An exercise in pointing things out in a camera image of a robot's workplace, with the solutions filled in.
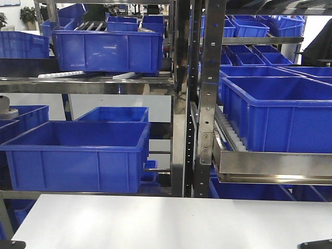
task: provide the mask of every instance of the plastic storage crate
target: plastic storage crate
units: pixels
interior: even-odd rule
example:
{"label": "plastic storage crate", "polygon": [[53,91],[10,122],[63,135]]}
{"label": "plastic storage crate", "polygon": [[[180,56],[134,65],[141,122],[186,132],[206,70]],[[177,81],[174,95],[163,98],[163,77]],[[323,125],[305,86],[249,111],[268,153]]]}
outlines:
{"label": "plastic storage crate", "polygon": [[235,32],[235,26],[229,20],[225,20],[224,37],[233,37],[234,32]]}
{"label": "plastic storage crate", "polygon": [[224,113],[248,150],[332,153],[332,86],[305,77],[224,80]]}
{"label": "plastic storage crate", "polygon": [[257,21],[233,19],[236,37],[265,37],[270,28]]}
{"label": "plastic storage crate", "polygon": [[107,31],[137,31],[139,23],[134,17],[108,17]]}
{"label": "plastic storage crate", "polygon": [[0,32],[0,58],[49,58],[49,38],[17,31]]}
{"label": "plastic storage crate", "polygon": [[[19,134],[18,120],[0,120],[0,144],[16,137]],[[0,151],[0,168],[7,166],[6,153]],[[0,184],[4,181],[0,174]]]}
{"label": "plastic storage crate", "polygon": [[260,58],[264,61],[266,66],[287,66],[293,64],[292,61],[281,53],[262,53]]}
{"label": "plastic storage crate", "polygon": [[[158,162],[154,160],[148,160],[145,163],[145,169],[156,169],[158,167]],[[144,172],[141,178],[141,185],[144,186],[160,186],[158,183],[158,173],[157,172]]]}
{"label": "plastic storage crate", "polygon": [[327,201],[314,186],[294,185],[293,195],[298,201]]}
{"label": "plastic storage crate", "polygon": [[234,16],[232,16],[232,20],[233,19],[246,20],[246,21],[256,21],[255,17],[248,16],[248,15],[234,15]]}
{"label": "plastic storage crate", "polygon": [[304,24],[291,27],[277,27],[274,23],[270,23],[270,33],[278,37],[299,37],[302,35]]}
{"label": "plastic storage crate", "polygon": [[209,187],[211,197],[218,199],[295,201],[282,185],[219,183],[211,178]]}
{"label": "plastic storage crate", "polygon": [[82,16],[88,12],[85,4],[74,4],[58,10],[59,18],[74,18],[80,20]]}
{"label": "plastic storage crate", "polygon": [[278,69],[269,66],[237,66],[220,68],[219,71],[219,83],[218,83],[218,99],[223,102],[223,77],[294,77],[300,76],[288,72],[286,70]]}
{"label": "plastic storage crate", "polygon": [[[60,30],[74,30],[77,27],[77,22],[75,21],[75,19],[71,18],[59,18],[59,24]],[[44,36],[52,36],[50,20],[43,22],[40,26],[43,29]]]}
{"label": "plastic storage crate", "polygon": [[51,121],[0,146],[14,190],[137,192],[146,122]]}
{"label": "plastic storage crate", "polygon": [[271,45],[253,45],[253,53],[280,53],[274,46]]}
{"label": "plastic storage crate", "polygon": [[157,73],[161,68],[159,33],[54,31],[53,38],[62,71]]}
{"label": "plastic storage crate", "polygon": [[161,33],[165,33],[164,17],[163,16],[144,16],[142,19],[142,27]]}
{"label": "plastic storage crate", "polygon": [[237,66],[265,66],[264,61],[254,53],[236,54],[233,63]]}
{"label": "plastic storage crate", "polygon": [[49,120],[48,105],[12,105],[10,108],[19,111],[19,116],[15,118],[20,121],[19,133],[40,126]]}
{"label": "plastic storage crate", "polygon": [[35,203],[36,200],[10,200],[8,215],[14,230],[19,228]]}
{"label": "plastic storage crate", "polygon": [[148,122],[149,107],[97,107],[76,120]]}
{"label": "plastic storage crate", "polygon": [[238,53],[252,53],[246,45],[229,45],[226,46],[226,54],[232,61],[235,60],[235,56]]}

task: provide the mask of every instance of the white table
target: white table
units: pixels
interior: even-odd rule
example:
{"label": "white table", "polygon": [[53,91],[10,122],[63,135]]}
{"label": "white table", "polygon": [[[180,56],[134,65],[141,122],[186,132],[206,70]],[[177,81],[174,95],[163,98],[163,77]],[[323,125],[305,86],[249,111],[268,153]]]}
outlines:
{"label": "white table", "polygon": [[331,203],[41,195],[26,249],[296,249],[332,238]]}

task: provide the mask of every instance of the metal shelf frame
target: metal shelf frame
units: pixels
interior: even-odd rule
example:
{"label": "metal shelf frame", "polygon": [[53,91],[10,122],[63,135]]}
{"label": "metal shelf frame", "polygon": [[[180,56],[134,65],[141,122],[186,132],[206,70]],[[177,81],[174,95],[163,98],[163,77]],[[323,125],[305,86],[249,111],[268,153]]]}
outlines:
{"label": "metal shelf frame", "polygon": [[[191,152],[193,162],[187,161],[185,184],[187,197],[208,197],[209,177],[212,158],[222,182],[247,183],[292,183],[292,184],[332,184],[332,155],[289,154],[289,153],[252,153],[247,151],[226,151],[220,139],[220,127],[215,119],[216,94],[219,78],[220,49],[228,44],[299,44],[303,37],[263,37],[263,38],[223,38],[225,15],[331,15],[330,1],[322,0],[320,5],[299,5],[304,1],[287,1],[284,5],[270,6],[261,9],[226,9],[226,0],[205,1],[205,34],[201,39],[203,54],[201,59],[201,77],[197,77],[196,66],[198,53],[195,34],[200,33],[202,0],[191,1],[191,37],[189,50],[188,82],[191,90],[188,99],[187,143],[190,136],[195,136],[194,149]],[[285,163],[291,165],[286,170]]]}

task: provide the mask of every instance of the blue bin rim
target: blue bin rim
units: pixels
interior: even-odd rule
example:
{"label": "blue bin rim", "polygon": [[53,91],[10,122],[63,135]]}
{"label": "blue bin rim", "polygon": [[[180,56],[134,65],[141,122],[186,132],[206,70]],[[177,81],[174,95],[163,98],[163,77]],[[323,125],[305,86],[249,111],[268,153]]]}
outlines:
{"label": "blue bin rim", "polygon": [[53,34],[95,34],[95,35],[140,35],[140,36],[162,36],[157,32],[135,32],[135,31],[74,31],[74,30],[56,30]]}
{"label": "blue bin rim", "polygon": [[313,75],[313,74],[308,74],[308,73],[303,73],[301,71],[297,71],[296,68],[329,68],[332,71],[331,67],[323,67],[323,66],[317,66],[317,67],[312,67],[312,66],[283,66],[282,69],[287,70],[288,72],[292,73],[297,73],[302,76],[307,76],[309,78],[331,78],[332,76],[318,76],[318,75]]}
{"label": "blue bin rim", "polygon": [[9,119],[9,120],[7,120],[7,119],[0,119],[0,130],[1,129],[5,129],[5,128],[11,126],[12,124],[18,123],[18,122],[20,122],[20,121],[16,120],[16,119]]}
{"label": "blue bin rim", "polygon": [[[293,74],[294,76],[297,76],[297,77],[304,77],[303,75],[299,74],[299,73],[296,73],[296,72],[290,72],[288,70],[284,70],[284,68],[281,68],[281,67],[275,67],[275,66],[237,66],[236,68],[245,68],[245,69],[250,69],[252,68],[253,70],[255,69],[258,69],[258,68],[273,68],[275,70],[278,70],[278,71],[282,71],[282,72],[285,72],[285,73],[290,73],[290,74]],[[225,72],[223,72],[222,69],[219,70],[219,77],[222,77],[222,78],[241,78],[241,77],[272,77],[272,78],[276,78],[276,77],[280,77],[280,76],[229,76],[228,74],[226,74]]]}
{"label": "blue bin rim", "polygon": [[[136,21],[136,22],[113,22],[113,21],[109,21],[109,19],[112,19],[112,18],[124,18],[124,19],[128,19],[128,20],[133,20],[133,21]],[[123,23],[123,24],[138,24],[139,21],[137,19],[137,17],[112,17],[112,16],[109,16],[107,17],[107,21],[106,23]]]}
{"label": "blue bin rim", "polygon": [[[240,96],[244,101],[246,101],[251,106],[256,107],[332,107],[332,97],[331,100],[258,100],[254,97],[252,97],[249,93],[244,91],[242,88],[234,84],[231,79],[233,78],[247,78],[247,77],[228,77],[224,78],[224,83],[231,88],[238,96]],[[306,81],[312,81],[312,83],[317,84],[324,84],[329,87],[332,87],[331,84],[321,82],[318,80],[305,78],[305,77],[252,77],[257,79],[262,78],[277,78],[280,80],[289,81],[292,78],[306,80]]]}
{"label": "blue bin rim", "polygon": [[92,109],[91,111],[83,114],[82,116],[80,116],[79,118],[76,119],[76,121],[84,121],[81,120],[82,118],[90,115],[92,112],[95,112],[97,109],[107,109],[107,108],[114,108],[114,109],[129,109],[129,108],[135,108],[135,109],[142,109],[145,110],[143,116],[147,116],[149,113],[149,107],[144,107],[144,106],[98,106],[94,109]]}
{"label": "blue bin rim", "polygon": [[241,27],[259,27],[261,29],[269,30],[270,28],[267,27],[265,24],[257,21],[247,21],[247,20],[241,20],[241,19],[233,19],[232,22],[237,24]]}
{"label": "blue bin rim", "polygon": [[46,151],[46,150],[57,150],[57,151],[116,151],[116,152],[141,152],[140,148],[143,148],[144,146],[144,136],[147,135],[150,131],[151,124],[149,122],[107,122],[107,123],[143,123],[145,124],[145,127],[142,131],[142,134],[138,140],[138,143],[136,146],[63,146],[63,145],[18,145],[18,144],[11,144],[15,142],[15,140],[27,135],[28,133],[39,129],[42,126],[46,126],[49,123],[84,123],[84,122],[76,122],[76,121],[49,121],[41,124],[40,126],[37,126],[35,128],[32,128],[26,132],[23,132],[22,134],[18,135],[17,137],[14,137],[11,140],[8,140],[0,145],[0,150],[20,150],[20,151],[26,151],[26,150],[37,150],[37,151]]}

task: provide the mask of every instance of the shelf upright post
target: shelf upright post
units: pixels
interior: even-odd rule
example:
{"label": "shelf upright post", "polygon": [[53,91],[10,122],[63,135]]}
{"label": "shelf upright post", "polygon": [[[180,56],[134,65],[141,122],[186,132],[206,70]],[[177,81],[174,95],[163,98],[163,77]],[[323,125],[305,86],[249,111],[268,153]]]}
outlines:
{"label": "shelf upright post", "polygon": [[193,196],[209,196],[209,176],[214,138],[214,113],[222,54],[226,0],[205,0],[205,34],[199,87],[198,132],[193,176]]}

